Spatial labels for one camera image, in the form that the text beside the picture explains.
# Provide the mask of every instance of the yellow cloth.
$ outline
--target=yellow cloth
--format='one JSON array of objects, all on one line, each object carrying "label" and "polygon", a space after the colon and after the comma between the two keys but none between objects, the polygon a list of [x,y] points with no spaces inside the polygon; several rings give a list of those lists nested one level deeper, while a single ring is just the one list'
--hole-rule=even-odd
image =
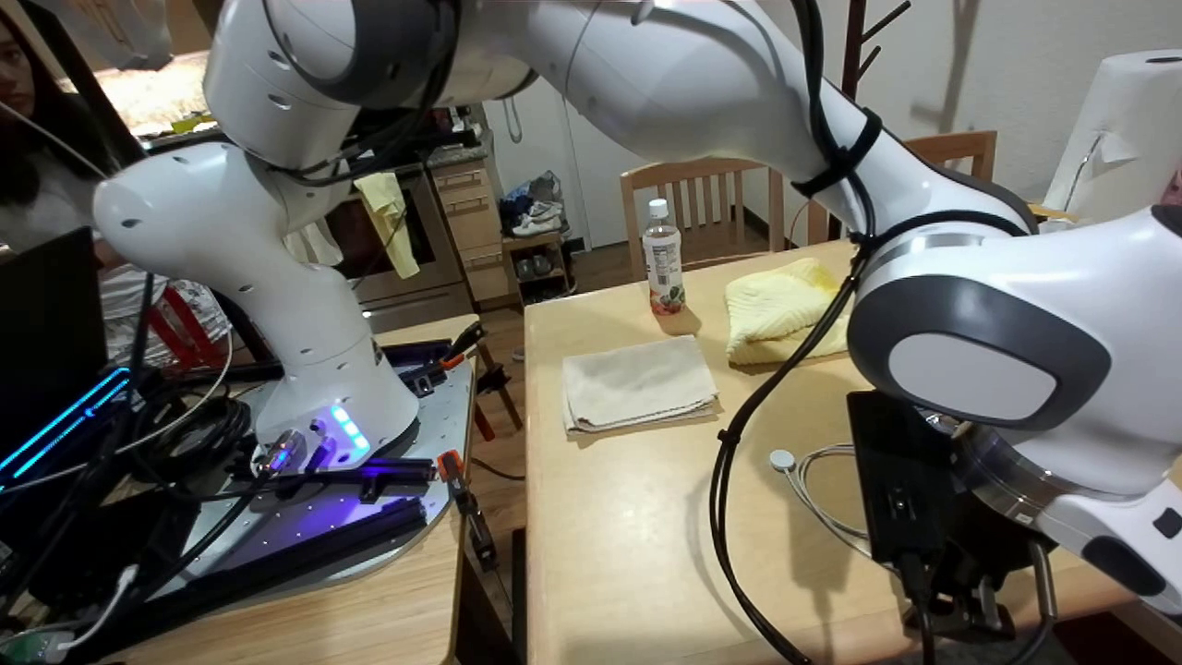
[{"label": "yellow cloth", "polygon": [[[837,278],[812,258],[788,262],[780,271],[746,274],[726,283],[732,310],[732,365],[773,365],[784,361],[822,314]],[[851,306],[831,324],[831,331],[812,349],[812,356],[846,350]]]},{"label": "yellow cloth", "polygon": [[383,258],[395,267],[395,274],[405,282],[418,274],[418,258],[411,249],[411,229],[405,229],[405,200],[395,169],[367,173],[356,181],[363,191],[369,225],[383,249]]}]

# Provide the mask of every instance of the floor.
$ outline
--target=floor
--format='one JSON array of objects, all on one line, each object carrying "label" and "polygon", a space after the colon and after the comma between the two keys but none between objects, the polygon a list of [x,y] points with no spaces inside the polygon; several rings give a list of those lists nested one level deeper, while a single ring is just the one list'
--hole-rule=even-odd
[{"label": "floor", "polygon": [[[591,254],[581,254],[576,262],[576,283],[581,291],[609,288],[629,282],[629,251],[623,249],[601,249]],[[489,310],[489,350],[503,371],[508,372],[508,395],[516,409],[524,415],[524,310]],[[497,575],[492,585],[492,602],[503,602],[503,617],[515,617],[515,531],[524,530],[524,500],[529,482],[524,477],[524,431],[515,425],[497,395],[475,398],[484,419],[494,427],[494,439],[484,439],[475,427],[469,431],[469,482],[484,505],[484,519],[497,540]],[[1050,647],[1042,665],[1090,665],[1090,661],[1167,661],[1160,652],[1140,643],[1129,627],[1124,627],[1117,617],[1086,617],[1067,620],[1056,627],[1056,647]]]}]

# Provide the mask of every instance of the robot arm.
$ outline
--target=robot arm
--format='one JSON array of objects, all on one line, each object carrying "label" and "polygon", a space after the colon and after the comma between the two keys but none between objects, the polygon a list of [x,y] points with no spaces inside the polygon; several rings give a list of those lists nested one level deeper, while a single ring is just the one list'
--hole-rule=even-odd
[{"label": "robot arm", "polygon": [[[224,144],[219,149],[224,157],[204,160],[224,169],[219,190],[238,191],[247,176],[262,181],[262,197],[279,200],[252,212],[268,217],[256,249],[262,251],[266,235],[272,239],[268,225],[304,212],[300,197],[310,197],[292,190],[283,169],[332,164],[356,106],[475,104],[515,94],[524,69],[547,76],[582,117],[646,160],[732,150],[773,164],[812,186],[851,233],[881,239],[851,323],[851,356],[862,372],[918,409],[974,420],[998,431],[995,439],[1008,439],[1003,451],[1014,459],[979,487],[995,500],[990,505],[1096,560],[1156,610],[1182,615],[1182,558],[1170,556],[1182,495],[1162,482],[1182,431],[1170,404],[1170,381],[1182,376],[1170,339],[1182,328],[1176,303],[1182,217],[1140,212],[1077,233],[1028,235],[1028,217],[1008,197],[923,165],[891,134],[874,134],[862,106],[819,85],[831,142],[856,150],[831,173],[831,150],[817,144],[817,117],[810,117],[804,63],[758,0],[224,3],[205,94],[221,128],[242,150]],[[108,213],[98,213],[111,217],[108,235],[141,217],[128,205],[144,200],[144,190],[125,191],[128,176],[108,190]],[[247,225],[247,217],[221,223],[219,235],[224,235],[209,258],[241,251],[229,243]],[[176,251],[176,235],[157,235],[151,251]],[[233,267],[221,258],[205,282],[241,288],[224,282],[242,271],[241,262],[252,254],[241,251]],[[300,282],[300,291],[338,288],[329,282]],[[272,299],[247,314],[306,324],[279,306],[292,303]],[[319,310],[319,318],[356,323],[356,310]],[[329,339],[357,350],[369,349],[363,338],[350,328]],[[292,420],[304,427],[326,404],[357,395],[332,376],[338,349],[304,361],[304,345],[287,345],[283,365],[300,371],[304,389],[277,419],[283,427]],[[380,425],[389,404],[356,409],[369,439],[398,427]]]}]

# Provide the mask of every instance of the wooden cabinet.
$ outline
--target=wooden cabinet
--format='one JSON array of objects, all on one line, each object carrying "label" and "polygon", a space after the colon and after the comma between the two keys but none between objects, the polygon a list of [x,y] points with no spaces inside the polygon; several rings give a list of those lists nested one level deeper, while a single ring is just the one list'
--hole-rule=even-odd
[{"label": "wooden cabinet", "polygon": [[503,254],[494,176],[489,173],[484,157],[436,164],[433,181],[471,299],[481,306],[516,299]]}]

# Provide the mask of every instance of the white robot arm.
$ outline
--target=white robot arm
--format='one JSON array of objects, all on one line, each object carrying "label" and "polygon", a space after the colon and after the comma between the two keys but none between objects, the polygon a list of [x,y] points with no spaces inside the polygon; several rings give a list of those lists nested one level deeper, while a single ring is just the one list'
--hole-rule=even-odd
[{"label": "white robot arm", "polygon": [[[242,283],[260,291],[241,291],[242,310],[260,324],[279,323],[268,345],[279,349],[283,386],[300,386],[266,415],[279,420],[266,431],[304,427],[326,398],[357,398],[332,372],[337,360],[378,360],[356,303],[338,296],[343,282],[319,271],[297,278],[297,267],[272,274],[277,225],[315,212],[300,197],[332,205],[292,186],[287,169],[332,164],[363,104],[475,104],[519,85],[524,69],[646,160],[732,150],[773,164],[852,235],[874,239],[851,323],[862,372],[928,415],[986,425],[990,445],[1003,439],[1003,461],[979,487],[995,511],[1077,552],[1147,605],[1182,615],[1182,493],[1162,482],[1182,445],[1182,356],[1170,339],[1182,328],[1182,213],[1140,212],[1028,235],[1012,197],[923,165],[831,85],[817,90],[817,117],[804,59],[758,0],[224,3],[205,94],[241,149],[214,144],[187,164],[154,160],[113,176],[98,191],[105,233],[144,267],[169,274],[198,262],[204,274],[187,278],[224,296]],[[279,128],[279,117],[306,123],[306,134]],[[204,205],[204,223],[186,223],[187,235],[144,233],[148,217],[161,225],[176,212],[141,176],[172,181],[198,165],[205,186],[187,191],[194,181],[182,181],[186,191],[169,197]],[[306,314],[306,291],[332,296],[338,310]],[[332,331],[337,349],[315,345],[306,361],[304,338],[319,331]],[[383,371],[356,386],[380,389],[356,409],[372,445],[412,419],[412,398]]]}]

